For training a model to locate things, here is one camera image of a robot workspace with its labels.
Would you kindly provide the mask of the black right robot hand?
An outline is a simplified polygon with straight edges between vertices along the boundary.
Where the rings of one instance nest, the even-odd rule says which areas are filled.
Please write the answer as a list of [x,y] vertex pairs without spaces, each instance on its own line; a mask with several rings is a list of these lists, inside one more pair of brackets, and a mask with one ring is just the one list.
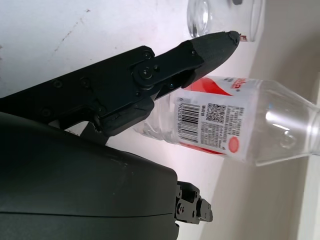
[[2,97],[1,239],[175,240],[178,222],[211,222],[197,187],[106,143],[221,66],[239,42],[229,31],[159,56],[140,46]]

